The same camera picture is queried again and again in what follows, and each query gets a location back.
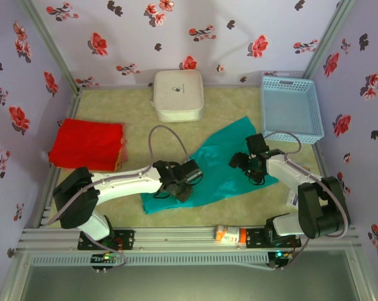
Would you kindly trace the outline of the circuit board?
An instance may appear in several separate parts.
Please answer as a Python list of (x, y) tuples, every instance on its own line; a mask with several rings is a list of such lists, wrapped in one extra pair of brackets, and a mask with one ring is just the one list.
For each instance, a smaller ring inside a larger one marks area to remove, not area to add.
[(268, 267), (273, 270), (283, 271), (293, 260), (295, 251), (272, 251), (268, 252)]
[(120, 257), (112, 252), (93, 254), (90, 258), (91, 267), (99, 273), (112, 269), (117, 266)]

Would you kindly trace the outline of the right circuit board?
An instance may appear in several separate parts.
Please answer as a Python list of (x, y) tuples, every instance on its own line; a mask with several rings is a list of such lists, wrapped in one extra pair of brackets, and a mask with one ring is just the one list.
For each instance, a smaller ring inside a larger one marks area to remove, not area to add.
[(272, 251), (268, 252), (268, 267), (273, 270), (283, 271), (293, 260), (295, 251)]

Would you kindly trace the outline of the red folded t-shirt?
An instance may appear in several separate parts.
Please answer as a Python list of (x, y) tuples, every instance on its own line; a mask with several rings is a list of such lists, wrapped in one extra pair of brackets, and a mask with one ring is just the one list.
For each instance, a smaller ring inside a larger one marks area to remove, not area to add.
[(121, 125), (65, 119), (48, 153), (56, 167), (113, 172), (121, 147)]

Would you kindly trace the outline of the orange pill bottle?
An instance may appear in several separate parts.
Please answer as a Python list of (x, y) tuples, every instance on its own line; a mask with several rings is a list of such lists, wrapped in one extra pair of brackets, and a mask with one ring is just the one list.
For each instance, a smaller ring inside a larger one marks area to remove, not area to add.
[(223, 243), (245, 243), (247, 239), (246, 229), (237, 226), (217, 225), (214, 236)]

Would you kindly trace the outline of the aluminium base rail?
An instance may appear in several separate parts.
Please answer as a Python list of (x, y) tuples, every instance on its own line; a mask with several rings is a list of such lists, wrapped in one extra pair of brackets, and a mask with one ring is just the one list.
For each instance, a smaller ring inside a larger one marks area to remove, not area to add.
[[(244, 243), (220, 243), (214, 239), (214, 228), (169, 227), (132, 228), (132, 253), (182, 253), (182, 252), (246, 252)], [(78, 230), (61, 228), (25, 228), (16, 249), (43, 253), (77, 251), (80, 242)], [(354, 227), (343, 238), (320, 237), (310, 240), (306, 250), (346, 250), (358, 248), (361, 241)]]

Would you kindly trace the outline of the aluminium corner post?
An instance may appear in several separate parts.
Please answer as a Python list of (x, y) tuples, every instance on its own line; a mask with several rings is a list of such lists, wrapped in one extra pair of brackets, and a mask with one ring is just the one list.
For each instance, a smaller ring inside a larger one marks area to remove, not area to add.
[(65, 77), (69, 87), (71, 88), (73, 93), (77, 95), (80, 89), (77, 87), (77, 84), (75, 83), (75, 80), (73, 79), (72, 74), (66, 65), (66, 61), (63, 59), (54, 39), (52, 38), (47, 26), (43, 21), (43, 18), (40, 16), (32, 0), (17, 0), (17, 2), (25, 15), (32, 22), (39, 37), (45, 44), (46, 49), (49, 51), (62, 75)]
[(330, 23), (318, 44), (315, 54), (312, 56), (310, 63), (303, 74), (303, 78), (311, 79), (315, 72), (318, 70), (323, 58), (330, 48), (336, 35), (339, 33), (342, 25), (344, 24), (347, 15), (350, 13), (352, 6), (357, 0), (340, 0), (337, 4), (335, 13), (333, 14)]

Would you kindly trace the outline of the blue plastic basket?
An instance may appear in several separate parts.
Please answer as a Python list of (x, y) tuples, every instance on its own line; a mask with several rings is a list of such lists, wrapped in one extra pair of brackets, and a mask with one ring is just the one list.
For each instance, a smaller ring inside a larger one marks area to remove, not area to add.
[(261, 130), (268, 139), (314, 144), (324, 137), (314, 81), (265, 75), (260, 100)]

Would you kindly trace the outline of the left circuit board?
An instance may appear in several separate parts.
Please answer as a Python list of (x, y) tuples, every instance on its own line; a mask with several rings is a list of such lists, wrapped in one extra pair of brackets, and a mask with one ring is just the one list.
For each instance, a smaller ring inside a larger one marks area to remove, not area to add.
[(91, 267), (99, 273), (112, 269), (117, 266), (120, 257), (112, 252), (93, 254), (90, 258)]

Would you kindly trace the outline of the small colourful packet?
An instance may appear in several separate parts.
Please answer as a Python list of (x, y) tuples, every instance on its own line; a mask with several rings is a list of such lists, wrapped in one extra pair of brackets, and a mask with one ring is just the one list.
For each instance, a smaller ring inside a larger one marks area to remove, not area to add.
[(289, 189), (288, 193), (286, 195), (286, 201), (285, 204), (288, 207), (298, 209), (298, 195), (295, 191)]

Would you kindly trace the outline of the white lidded plastic box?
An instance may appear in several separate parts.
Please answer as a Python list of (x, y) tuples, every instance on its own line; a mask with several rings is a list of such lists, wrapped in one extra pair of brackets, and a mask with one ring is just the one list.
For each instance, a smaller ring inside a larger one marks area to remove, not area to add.
[(204, 116), (204, 87), (197, 70), (166, 70), (155, 74), (153, 106), (166, 123), (193, 122)]

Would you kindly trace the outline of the teal t-shirt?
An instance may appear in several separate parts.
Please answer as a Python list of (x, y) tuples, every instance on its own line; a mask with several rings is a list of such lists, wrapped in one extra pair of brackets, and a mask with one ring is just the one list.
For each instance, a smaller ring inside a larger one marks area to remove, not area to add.
[(182, 203), (172, 196), (156, 199), (153, 194), (141, 194), (144, 213), (205, 206), (276, 184), (276, 178), (266, 176), (265, 183), (256, 186), (243, 171), (229, 167), (235, 153), (248, 150), (245, 138), (255, 133), (256, 129), (250, 119), (243, 117), (209, 136), (190, 156), (196, 161), (204, 177), (194, 186), (189, 199)]

